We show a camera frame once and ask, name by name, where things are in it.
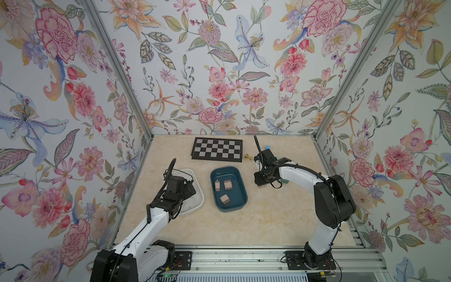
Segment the white storage box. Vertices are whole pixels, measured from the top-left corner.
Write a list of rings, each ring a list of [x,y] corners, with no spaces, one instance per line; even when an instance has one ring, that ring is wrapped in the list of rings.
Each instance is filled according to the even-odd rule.
[[[204,203],[204,195],[194,171],[190,169],[173,169],[172,175],[184,177],[188,182],[192,182],[188,188],[190,197],[183,201],[179,215],[187,216],[200,210]]]

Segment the teal storage box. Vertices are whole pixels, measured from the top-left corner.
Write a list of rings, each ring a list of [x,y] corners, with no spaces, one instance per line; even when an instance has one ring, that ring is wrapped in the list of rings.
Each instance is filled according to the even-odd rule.
[[[242,209],[248,202],[240,171],[233,166],[217,168],[210,174],[213,199],[223,213]]]

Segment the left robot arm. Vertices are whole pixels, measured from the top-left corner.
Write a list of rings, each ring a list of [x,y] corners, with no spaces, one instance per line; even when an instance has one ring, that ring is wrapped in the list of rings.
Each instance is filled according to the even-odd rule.
[[[173,174],[176,159],[164,172],[164,183],[151,203],[146,217],[121,243],[96,256],[92,282],[149,282],[158,272],[175,265],[175,245],[155,240],[160,231],[175,220],[185,200],[196,194],[194,176],[187,180]]]

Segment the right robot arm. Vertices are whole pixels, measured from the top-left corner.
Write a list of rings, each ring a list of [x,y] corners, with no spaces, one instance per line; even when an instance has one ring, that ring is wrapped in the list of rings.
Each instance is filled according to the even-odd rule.
[[[278,159],[270,149],[260,148],[257,136],[254,136],[254,141],[258,149],[258,155],[254,157],[258,168],[254,174],[257,186],[273,186],[284,179],[313,195],[318,223],[304,246],[301,261],[308,269],[319,269],[332,258],[332,247],[341,225],[349,221],[357,210],[346,182],[340,175],[324,176],[286,157]]]

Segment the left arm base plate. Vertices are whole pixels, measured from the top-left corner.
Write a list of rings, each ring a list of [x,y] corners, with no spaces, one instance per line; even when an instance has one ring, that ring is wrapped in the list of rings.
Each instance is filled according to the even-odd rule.
[[[157,268],[157,270],[169,271],[185,271],[191,270],[191,264],[193,262],[193,252],[192,251],[175,251],[173,254],[169,255],[168,261]]]

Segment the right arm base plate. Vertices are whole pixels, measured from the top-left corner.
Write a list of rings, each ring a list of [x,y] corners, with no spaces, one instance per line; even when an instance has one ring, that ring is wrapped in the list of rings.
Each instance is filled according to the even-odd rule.
[[[312,251],[286,251],[284,262],[289,270],[336,270],[331,252],[317,255]]]

